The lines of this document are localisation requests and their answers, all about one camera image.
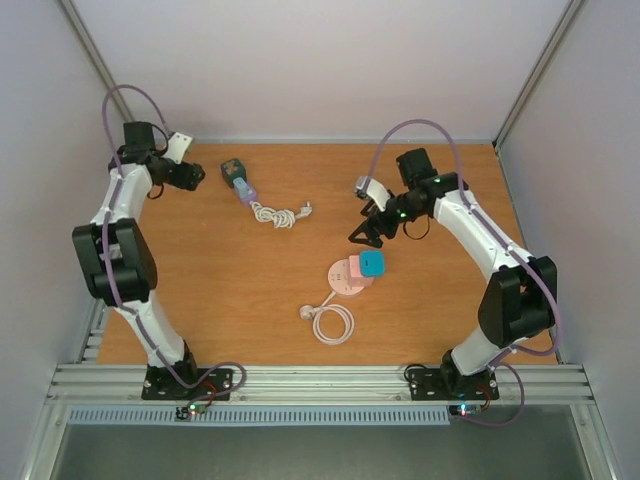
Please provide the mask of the teal square plug adapter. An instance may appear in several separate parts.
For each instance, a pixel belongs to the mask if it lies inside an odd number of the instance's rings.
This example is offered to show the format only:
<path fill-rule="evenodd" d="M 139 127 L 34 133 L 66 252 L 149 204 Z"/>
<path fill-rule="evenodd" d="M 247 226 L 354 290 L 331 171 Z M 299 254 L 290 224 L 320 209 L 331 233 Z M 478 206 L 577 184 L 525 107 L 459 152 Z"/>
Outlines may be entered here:
<path fill-rule="evenodd" d="M 360 274 L 364 278 L 378 278 L 386 271 L 384 254 L 379 250 L 366 250 L 359 254 Z"/>

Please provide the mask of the large pink cube adapter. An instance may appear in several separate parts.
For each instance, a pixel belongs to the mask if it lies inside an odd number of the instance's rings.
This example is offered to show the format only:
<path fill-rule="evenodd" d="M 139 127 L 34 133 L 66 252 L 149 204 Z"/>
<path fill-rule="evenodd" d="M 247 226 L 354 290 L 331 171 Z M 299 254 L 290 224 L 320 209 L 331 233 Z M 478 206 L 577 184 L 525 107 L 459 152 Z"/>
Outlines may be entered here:
<path fill-rule="evenodd" d="M 351 255 L 348 258 L 348 285 L 352 288 L 370 286 L 380 275 L 380 268 L 380 260 L 374 253 Z"/>

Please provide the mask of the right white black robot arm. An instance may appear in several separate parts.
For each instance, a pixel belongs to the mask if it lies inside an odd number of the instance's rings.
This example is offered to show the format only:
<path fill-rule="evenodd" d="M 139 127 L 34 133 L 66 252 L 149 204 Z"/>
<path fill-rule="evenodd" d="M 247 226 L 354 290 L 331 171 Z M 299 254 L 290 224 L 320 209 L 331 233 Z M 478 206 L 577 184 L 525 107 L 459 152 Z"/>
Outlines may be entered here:
<path fill-rule="evenodd" d="M 370 176 L 358 178 L 355 193 L 367 202 L 361 211 L 365 219 L 349 240 L 380 248 L 399 227 L 426 216 L 446 228 L 476 263 L 487 282 L 478 325 L 440 365 L 447 395 L 461 398 L 487 379 L 489 365 L 501 354 L 555 326 L 557 267 L 515 243 L 457 173 L 437 172 L 425 149 L 404 153 L 396 164 L 407 188 L 399 195 Z"/>

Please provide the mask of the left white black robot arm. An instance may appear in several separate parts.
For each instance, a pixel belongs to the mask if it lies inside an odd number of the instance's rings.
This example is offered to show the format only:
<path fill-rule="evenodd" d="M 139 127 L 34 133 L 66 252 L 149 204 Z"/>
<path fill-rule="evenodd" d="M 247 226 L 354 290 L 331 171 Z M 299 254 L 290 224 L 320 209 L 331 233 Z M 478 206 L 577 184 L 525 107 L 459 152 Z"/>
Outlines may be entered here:
<path fill-rule="evenodd" d="M 130 325 L 147 354 L 153 378 L 179 398 L 195 395 L 202 375 L 186 341 L 171 326 L 156 294 L 158 270 L 138 220 L 154 189 L 194 191 L 205 178 L 201 165 L 184 156 L 192 137 L 165 135 L 144 121 L 124 124 L 124 143 L 108 164 L 109 186 L 91 221 L 76 227 L 72 243 L 90 295 L 113 308 Z"/>

